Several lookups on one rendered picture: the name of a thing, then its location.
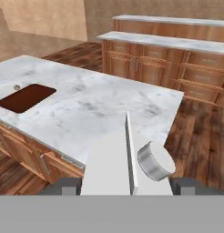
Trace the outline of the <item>wooden island cupboard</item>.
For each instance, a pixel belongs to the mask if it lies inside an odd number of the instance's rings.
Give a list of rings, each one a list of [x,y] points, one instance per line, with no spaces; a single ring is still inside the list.
[[[48,148],[31,137],[25,136],[0,121],[0,151],[15,159],[23,167],[54,184],[61,177],[84,176],[84,168],[63,158],[53,149]],[[45,171],[40,156],[45,155],[45,161],[50,175]]]

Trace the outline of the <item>wooden cupboard run with drawers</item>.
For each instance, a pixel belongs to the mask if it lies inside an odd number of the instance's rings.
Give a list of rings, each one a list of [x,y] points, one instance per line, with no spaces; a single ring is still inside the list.
[[[224,108],[224,43],[118,31],[98,38],[105,73]]]

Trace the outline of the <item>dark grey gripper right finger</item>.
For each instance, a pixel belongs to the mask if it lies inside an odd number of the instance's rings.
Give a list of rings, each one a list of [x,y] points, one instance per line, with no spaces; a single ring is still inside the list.
[[[224,191],[220,191],[213,187],[207,187],[199,181],[189,177],[172,177],[169,180],[174,195],[180,196],[216,196],[224,195]]]

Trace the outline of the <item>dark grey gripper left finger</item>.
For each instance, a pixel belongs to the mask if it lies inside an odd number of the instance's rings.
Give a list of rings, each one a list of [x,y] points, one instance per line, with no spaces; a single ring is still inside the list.
[[[47,185],[39,195],[47,196],[79,196],[82,179],[78,177],[61,177],[53,185]]]

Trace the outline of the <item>white flat upright panel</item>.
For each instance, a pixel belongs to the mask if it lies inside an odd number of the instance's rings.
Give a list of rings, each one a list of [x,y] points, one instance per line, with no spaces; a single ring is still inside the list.
[[[124,126],[91,144],[81,194],[83,196],[171,196],[168,177],[150,179],[137,161],[137,152],[151,140]]]

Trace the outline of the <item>white and grey round cylinder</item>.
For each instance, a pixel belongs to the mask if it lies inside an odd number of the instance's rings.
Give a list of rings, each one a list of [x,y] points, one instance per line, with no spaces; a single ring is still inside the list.
[[[176,165],[169,152],[159,143],[150,141],[137,152],[137,161],[143,172],[154,181],[172,175]]]

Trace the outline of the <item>brown sink basin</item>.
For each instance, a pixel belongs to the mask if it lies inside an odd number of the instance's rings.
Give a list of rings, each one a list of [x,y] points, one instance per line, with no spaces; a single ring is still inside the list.
[[[52,87],[32,84],[0,99],[0,107],[21,114],[55,92]]]

